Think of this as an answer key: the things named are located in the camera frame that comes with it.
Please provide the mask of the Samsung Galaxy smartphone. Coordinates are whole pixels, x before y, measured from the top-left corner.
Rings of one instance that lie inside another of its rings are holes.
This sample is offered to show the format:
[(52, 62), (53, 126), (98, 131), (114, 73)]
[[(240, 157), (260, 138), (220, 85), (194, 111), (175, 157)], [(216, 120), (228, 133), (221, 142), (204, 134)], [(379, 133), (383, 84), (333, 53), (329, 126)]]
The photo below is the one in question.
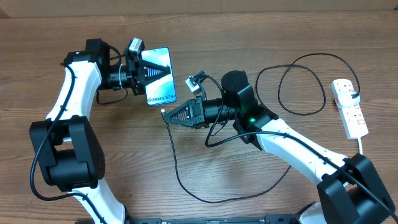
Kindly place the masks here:
[(144, 84), (150, 106), (173, 103), (177, 100), (174, 75), (168, 47), (145, 50)]

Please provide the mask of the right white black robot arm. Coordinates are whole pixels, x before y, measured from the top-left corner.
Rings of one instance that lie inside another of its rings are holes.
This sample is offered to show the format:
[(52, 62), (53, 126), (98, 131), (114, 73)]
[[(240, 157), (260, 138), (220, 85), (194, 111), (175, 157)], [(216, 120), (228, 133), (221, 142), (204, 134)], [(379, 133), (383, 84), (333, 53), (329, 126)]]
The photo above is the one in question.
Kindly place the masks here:
[(196, 94), (170, 112), (161, 111), (167, 125), (213, 129), (233, 122), (246, 144), (271, 153), (299, 171), (316, 186), (320, 201), (294, 215), (291, 223), (382, 223), (397, 218), (395, 206), (372, 162), (362, 154), (349, 158), (330, 151), (294, 131), (254, 96), (246, 72), (226, 73), (218, 84), (221, 98), (208, 100), (200, 72), (186, 83)]

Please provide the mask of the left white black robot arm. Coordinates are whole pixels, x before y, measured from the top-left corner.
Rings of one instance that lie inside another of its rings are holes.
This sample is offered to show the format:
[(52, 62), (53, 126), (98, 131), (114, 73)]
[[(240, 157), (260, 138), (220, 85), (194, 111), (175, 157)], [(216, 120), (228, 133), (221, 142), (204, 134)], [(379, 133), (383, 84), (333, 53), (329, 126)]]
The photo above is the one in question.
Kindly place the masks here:
[(39, 170), (47, 185), (60, 190), (60, 198), (77, 199), (93, 223), (132, 223), (104, 178), (105, 156), (89, 122), (91, 108), (101, 90), (145, 95), (149, 105), (174, 102), (170, 50), (148, 50), (135, 38), (120, 52), (101, 39), (88, 39), (85, 49), (69, 52), (62, 65), (65, 79), (54, 107), (29, 129), (35, 151), (31, 191), (38, 194), (34, 174)]

